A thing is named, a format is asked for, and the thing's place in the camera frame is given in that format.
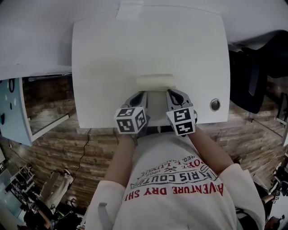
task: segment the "person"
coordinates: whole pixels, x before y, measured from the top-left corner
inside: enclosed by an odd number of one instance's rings
[[[55,212],[62,197],[73,182],[73,177],[70,172],[64,169],[62,183],[56,191],[52,193],[54,184],[60,175],[60,172],[52,171],[51,177],[42,187],[39,198],[34,203],[27,203],[29,209],[24,215],[24,221],[31,230],[54,229],[56,223],[52,213]]]
[[[186,137],[161,133],[137,142],[120,137],[85,229],[264,229],[264,208],[248,170],[200,128]]]
[[[280,221],[285,219],[285,215],[282,215],[281,218],[271,217],[265,225],[264,230],[277,230],[280,226]]]

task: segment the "white t-shirt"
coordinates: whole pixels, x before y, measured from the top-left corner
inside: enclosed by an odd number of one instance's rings
[[[99,214],[99,203],[107,204],[108,218]],[[264,208],[248,170],[233,164],[218,177],[188,138],[155,134],[138,140],[127,188],[99,183],[86,229],[235,230],[235,207],[264,229]]]

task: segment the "black cable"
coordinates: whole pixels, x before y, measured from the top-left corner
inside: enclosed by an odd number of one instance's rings
[[[27,164],[30,164],[28,161],[24,160],[12,147],[10,147],[10,140],[9,140],[9,148],[22,160],[25,161]]]
[[[117,134],[116,134],[116,132],[115,132],[115,128],[113,128],[113,134],[114,134],[114,136],[115,136],[115,138],[116,138],[116,140],[117,140],[117,144],[119,145],[119,140],[118,140]]]
[[[89,130],[89,132],[88,132],[88,134],[87,134],[87,142],[86,142],[86,144],[84,145],[84,147],[83,147],[83,155],[81,156],[81,158],[80,158],[80,160],[79,160],[79,167],[78,167],[78,169],[76,169],[76,171],[75,171],[75,178],[74,178],[74,180],[72,181],[72,183],[70,184],[70,186],[73,184],[73,182],[76,180],[76,174],[77,174],[77,171],[80,169],[80,167],[81,167],[81,160],[82,160],[82,158],[85,156],[85,147],[86,147],[86,145],[89,143],[89,141],[90,141],[90,139],[89,139],[89,133],[90,133],[90,131],[91,131],[91,129]]]

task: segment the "white desk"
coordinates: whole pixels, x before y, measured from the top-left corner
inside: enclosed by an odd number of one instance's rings
[[[72,72],[81,128],[115,127],[116,109],[137,92],[135,76],[149,74],[173,74],[176,89],[194,104],[199,123],[227,121],[230,67],[220,15],[145,6],[137,21],[126,21],[116,19],[117,12],[74,24]],[[214,98],[221,103],[216,112],[210,109]],[[149,125],[169,125],[165,112]]]

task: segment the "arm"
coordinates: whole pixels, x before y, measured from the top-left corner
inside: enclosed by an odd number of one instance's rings
[[[50,220],[47,218],[47,216],[40,209],[38,209],[37,211],[43,217],[43,219],[45,220],[44,227],[49,229],[50,226],[51,226]]]
[[[87,210],[87,230],[104,229],[99,217],[99,204],[106,203],[111,224],[114,225],[122,204],[132,170],[132,157],[135,150],[134,140],[130,135],[120,137],[118,147],[107,169],[104,180],[100,181]]]
[[[196,132],[188,134],[188,137],[205,164],[217,175],[234,164],[229,155],[198,127]]]
[[[270,194],[270,195],[267,195],[267,196],[264,196],[264,197],[261,198],[263,204],[271,201],[272,199],[274,199],[274,195],[273,194]]]
[[[116,152],[105,174],[105,181],[113,181],[125,188],[127,187],[132,170],[132,158],[135,147],[132,136],[121,136]]]

